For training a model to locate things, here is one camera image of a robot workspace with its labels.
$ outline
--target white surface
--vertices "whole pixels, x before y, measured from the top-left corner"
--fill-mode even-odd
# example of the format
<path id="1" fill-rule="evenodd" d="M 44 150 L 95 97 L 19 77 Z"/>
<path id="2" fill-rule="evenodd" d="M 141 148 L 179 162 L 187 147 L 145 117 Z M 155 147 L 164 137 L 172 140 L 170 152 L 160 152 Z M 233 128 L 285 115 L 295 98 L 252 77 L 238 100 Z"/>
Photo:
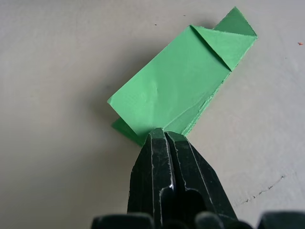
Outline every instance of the white surface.
<path id="1" fill-rule="evenodd" d="M 235 5 L 259 40 L 189 140 L 239 218 L 304 209 L 305 1 L 0 0 L 0 227 L 125 212 L 140 148 L 110 127 L 106 100 L 186 26 Z"/>

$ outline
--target green paper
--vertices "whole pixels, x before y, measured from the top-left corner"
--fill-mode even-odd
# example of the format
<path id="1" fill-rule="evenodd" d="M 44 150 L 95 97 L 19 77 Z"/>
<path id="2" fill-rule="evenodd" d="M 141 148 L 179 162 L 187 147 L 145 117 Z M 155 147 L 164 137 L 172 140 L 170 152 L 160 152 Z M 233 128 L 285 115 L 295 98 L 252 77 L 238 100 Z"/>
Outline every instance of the green paper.
<path id="1" fill-rule="evenodd" d="M 256 39 L 237 8 L 212 30 L 187 27 L 108 100 L 112 126 L 139 145 L 158 127 L 187 135 Z"/>

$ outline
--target triangular flap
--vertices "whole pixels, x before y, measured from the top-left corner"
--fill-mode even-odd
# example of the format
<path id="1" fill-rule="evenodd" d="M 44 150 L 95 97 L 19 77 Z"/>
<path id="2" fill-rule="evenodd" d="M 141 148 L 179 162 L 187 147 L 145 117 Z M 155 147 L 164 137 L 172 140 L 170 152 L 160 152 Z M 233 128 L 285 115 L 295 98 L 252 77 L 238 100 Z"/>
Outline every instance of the triangular flap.
<path id="1" fill-rule="evenodd" d="M 255 36 L 241 35 L 192 26 L 217 53 L 231 71 L 237 66 L 256 40 Z"/>
<path id="2" fill-rule="evenodd" d="M 257 37 L 256 33 L 244 18 L 242 13 L 234 7 L 225 17 L 221 20 L 214 30 L 238 33 Z"/>

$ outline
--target clamp jaw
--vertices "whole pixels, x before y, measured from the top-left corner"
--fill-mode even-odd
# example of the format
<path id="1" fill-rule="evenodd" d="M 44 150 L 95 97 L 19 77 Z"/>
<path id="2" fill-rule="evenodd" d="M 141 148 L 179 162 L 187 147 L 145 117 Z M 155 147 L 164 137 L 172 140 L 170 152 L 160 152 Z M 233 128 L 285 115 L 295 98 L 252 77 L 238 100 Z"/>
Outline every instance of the clamp jaw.
<path id="1" fill-rule="evenodd" d="M 92 229 L 252 229 L 240 222 L 213 168 L 185 136 L 157 128 L 132 169 L 127 215 L 94 219 Z M 302 213 L 267 213 L 259 229 L 303 228 Z"/>

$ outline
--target scratch mark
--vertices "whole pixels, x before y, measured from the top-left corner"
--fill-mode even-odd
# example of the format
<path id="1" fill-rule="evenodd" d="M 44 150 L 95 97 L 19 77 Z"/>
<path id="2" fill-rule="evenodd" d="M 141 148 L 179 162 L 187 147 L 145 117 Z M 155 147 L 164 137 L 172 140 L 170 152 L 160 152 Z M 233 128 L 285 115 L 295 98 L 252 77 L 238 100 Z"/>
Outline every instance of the scratch mark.
<path id="1" fill-rule="evenodd" d="M 248 203 L 248 202 L 251 202 L 253 199 L 255 199 L 255 198 L 257 198 L 260 194 L 262 194 L 263 192 L 266 192 L 266 191 L 269 191 L 270 189 L 272 189 L 275 185 L 277 185 L 282 179 L 284 179 L 286 177 L 286 175 L 282 175 L 281 176 L 281 178 L 278 180 L 278 181 L 276 181 L 273 185 L 271 185 L 271 186 L 269 186 L 267 189 L 265 189 L 265 190 L 262 190 L 262 191 L 260 191 L 257 195 L 255 195 L 255 196 L 252 196 L 251 198 L 249 198 L 249 199 L 246 199 L 245 201 L 243 201 L 241 204 L 239 204 L 239 205 L 242 205 L 242 204 L 245 204 L 245 203 Z"/>

